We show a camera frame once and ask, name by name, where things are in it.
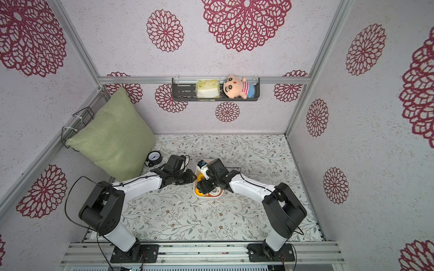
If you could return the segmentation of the orange white tape roll bottom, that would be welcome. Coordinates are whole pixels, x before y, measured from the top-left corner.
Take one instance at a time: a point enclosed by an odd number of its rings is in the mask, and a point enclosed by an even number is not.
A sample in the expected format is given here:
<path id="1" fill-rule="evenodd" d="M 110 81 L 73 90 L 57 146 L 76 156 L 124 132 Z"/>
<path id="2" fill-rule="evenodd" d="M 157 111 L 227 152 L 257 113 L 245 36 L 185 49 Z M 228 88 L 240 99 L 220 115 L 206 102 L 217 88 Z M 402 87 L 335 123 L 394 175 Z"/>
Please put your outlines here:
<path id="1" fill-rule="evenodd" d="M 209 197 L 219 197 L 222 194 L 222 190 L 221 189 L 214 189 L 213 191 L 208 193 Z"/>

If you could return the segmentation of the white plastic storage box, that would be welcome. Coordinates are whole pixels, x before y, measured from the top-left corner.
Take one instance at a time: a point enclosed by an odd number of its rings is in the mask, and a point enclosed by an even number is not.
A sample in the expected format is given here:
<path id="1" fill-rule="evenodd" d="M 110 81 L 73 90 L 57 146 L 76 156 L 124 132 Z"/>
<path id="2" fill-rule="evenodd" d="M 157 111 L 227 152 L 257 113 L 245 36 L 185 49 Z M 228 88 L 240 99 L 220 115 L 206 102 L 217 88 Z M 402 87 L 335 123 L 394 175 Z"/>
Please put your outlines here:
<path id="1" fill-rule="evenodd" d="M 224 194 L 224 191 L 220 187 L 216 187 L 214 190 L 212 190 L 211 192 L 209 192 L 207 194 L 201 193 L 198 189 L 197 184 L 203 180 L 206 180 L 206 178 L 198 169 L 196 169 L 195 175 L 197 176 L 197 179 L 193 183 L 193 192 L 194 192 L 194 195 L 196 197 L 198 197 L 200 199 L 207 199 L 207 200 L 208 199 L 218 199 Z"/>

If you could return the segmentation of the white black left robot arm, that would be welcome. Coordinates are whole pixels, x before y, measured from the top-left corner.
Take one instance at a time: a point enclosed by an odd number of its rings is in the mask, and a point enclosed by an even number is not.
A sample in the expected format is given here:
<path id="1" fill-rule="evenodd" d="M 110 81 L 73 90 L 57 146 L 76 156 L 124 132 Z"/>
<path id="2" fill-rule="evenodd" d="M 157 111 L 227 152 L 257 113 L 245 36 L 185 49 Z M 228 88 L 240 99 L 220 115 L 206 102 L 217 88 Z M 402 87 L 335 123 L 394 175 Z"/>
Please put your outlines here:
<path id="1" fill-rule="evenodd" d="M 142 176 L 113 184 L 97 183 L 79 211 L 79 218 L 119 250 L 130 252 L 140 242 L 121 222 L 128 202 L 169 185 L 193 183 L 196 175 L 188 168 L 190 160 L 189 156 L 172 155 L 165 164 Z"/>

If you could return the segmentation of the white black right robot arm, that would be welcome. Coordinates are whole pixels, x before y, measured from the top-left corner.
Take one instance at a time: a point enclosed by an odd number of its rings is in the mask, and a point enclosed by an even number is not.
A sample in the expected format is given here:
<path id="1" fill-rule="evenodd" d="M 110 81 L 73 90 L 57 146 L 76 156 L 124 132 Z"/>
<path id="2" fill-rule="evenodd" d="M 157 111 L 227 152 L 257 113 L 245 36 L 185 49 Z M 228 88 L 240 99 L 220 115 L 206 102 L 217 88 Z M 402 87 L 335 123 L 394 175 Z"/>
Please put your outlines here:
<path id="1" fill-rule="evenodd" d="M 204 176 L 197 184 L 200 193 L 207 194 L 219 187 L 263 205 L 272 227 L 263 243 L 265 252 L 276 255 L 294 232 L 302 233 L 300 225 L 307 217 L 307 211 L 287 184 L 281 182 L 273 186 L 256 181 L 237 168 L 225 167 L 220 159 L 209 163 L 201 160 L 196 169 Z"/>

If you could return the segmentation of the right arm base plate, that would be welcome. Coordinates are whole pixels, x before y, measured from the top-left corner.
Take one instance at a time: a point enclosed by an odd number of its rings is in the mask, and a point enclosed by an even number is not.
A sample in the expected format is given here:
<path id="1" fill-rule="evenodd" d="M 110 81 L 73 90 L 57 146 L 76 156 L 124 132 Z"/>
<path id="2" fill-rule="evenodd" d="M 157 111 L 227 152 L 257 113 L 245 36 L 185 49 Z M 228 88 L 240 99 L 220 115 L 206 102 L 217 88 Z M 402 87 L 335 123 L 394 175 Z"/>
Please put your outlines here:
<path id="1" fill-rule="evenodd" d="M 274 251 L 266 243 L 250 243 L 247 245 L 249 261 L 253 263 L 259 262 L 295 262 L 296 253 L 293 246 L 289 243 L 278 250 Z"/>

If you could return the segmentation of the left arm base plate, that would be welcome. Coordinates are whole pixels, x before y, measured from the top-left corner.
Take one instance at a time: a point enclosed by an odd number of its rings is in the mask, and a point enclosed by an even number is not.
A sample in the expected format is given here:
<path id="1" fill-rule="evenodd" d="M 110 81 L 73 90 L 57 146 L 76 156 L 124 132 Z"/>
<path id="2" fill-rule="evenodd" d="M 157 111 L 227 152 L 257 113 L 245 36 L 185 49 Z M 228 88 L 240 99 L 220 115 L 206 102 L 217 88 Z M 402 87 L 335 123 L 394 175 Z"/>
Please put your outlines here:
<path id="1" fill-rule="evenodd" d="M 110 263 L 156 263 L 159 253 L 159 245 L 134 245 L 129 251 L 124 252 L 114 247 Z"/>

